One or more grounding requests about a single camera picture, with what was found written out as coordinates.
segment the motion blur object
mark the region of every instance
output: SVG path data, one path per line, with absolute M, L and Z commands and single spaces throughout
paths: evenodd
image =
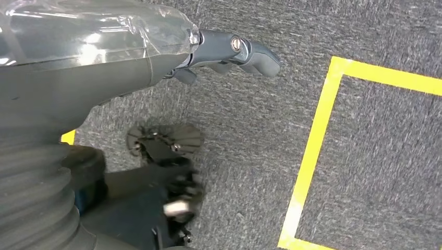
M 140 210 L 150 211 L 143 214 L 148 230 L 133 235 L 154 235 L 155 240 L 140 242 L 128 234 L 122 239 L 105 236 L 86 229 L 94 224 L 86 219 L 87 213 L 82 217 L 86 226 L 80 223 L 71 172 L 63 167 L 72 147 L 59 139 L 79 127 L 92 107 L 114 97 L 153 86 L 163 78 L 193 83 L 192 68 L 207 66 L 225 73 L 233 65 L 265 76 L 276 75 L 280 67 L 263 45 L 235 34 L 199 30 L 184 14 L 165 6 L 132 0 L 1 1 L 0 249 L 129 250 L 136 245 L 154 250 L 176 244 L 170 236 L 183 233 L 187 216 L 193 214 L 177 216 L 191 207 L 183 202 L 189 194 L 179 194 L 174 187 L 182 183 L 156 175 L 157 189 L 131 190 L 126 197 L 132 200 L 119 203 L 138 203 Z M 179 154 L 181 149 L 171 150 L 166 141 L 149 136 L 135 140 L 141 159 L 150 163 L 148 169 L 174 180 L 176 171 L 186 177 L 181 181 L 197 185 L 189 179 L 194 170 L 190 160 Z M 156 146 L 149 145 L 154 143 L 170 153 L 167 159 L 152 157 L 156 154 L 149 150 Z M 143 173 L 147 168 L 139 169 L 141 179 L 150 174 Z M 120 215 L 130 219 L 128 214 Z M 175 229 L 171 217 L 180 223 Z M 125 229 L 123 221 L 113 223 L 110 226 Z

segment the plastic wrap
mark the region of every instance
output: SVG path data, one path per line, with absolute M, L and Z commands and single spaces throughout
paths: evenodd
M 189 54 L 199 43 L 198 28 L 183 13 L 135 0 L 3 0 L 0 11 L 0 67 Z

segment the gray carpet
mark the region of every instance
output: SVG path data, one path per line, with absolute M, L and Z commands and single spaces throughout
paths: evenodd
M 269 45 L 272 79 L 200 70 L 95 108 L 76 143 L 102 148 L 109 171 L 137 166 L 136 121 L 190 122 L 207 186 L 193 225 L 201 250 L 276 249 L 330 58 L 442 78 L 438 0 L 156 1 L 201 28 Z M 297 237 L 340 250 L 439 249 L 442 97 L 344 77 Z

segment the yellow tape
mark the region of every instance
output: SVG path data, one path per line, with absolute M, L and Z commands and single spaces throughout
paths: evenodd
M 316 162 L 324 140 L 330 114 L 343 75 L 442 96 L 442 80 L 418 74 L 383 68 L 332 57 L 327 77 L 313 118 L 309 139 L 302 157 L 301 168 L 293 188 L 278 247 L 288 250 L 332 250 L 331 248 L 296 239 L 294 236 L 301 219 L 302 209 L 312 182 Z
M 73 145 L 73 140 L 75 139 L 75 130 L 72 130 L 64 135 L 62 135 L 62 142 L 66 142 L 70 145 Z

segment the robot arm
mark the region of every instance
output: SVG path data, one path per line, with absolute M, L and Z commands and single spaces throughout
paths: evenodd
M 127 250 L 79 223 L 61 167 L 62 134 L 91 108 L 192 68 L 274 76 L 263 45 L 198 30 L 181 12 L 135 0 L 0 1 L 0 249 Z

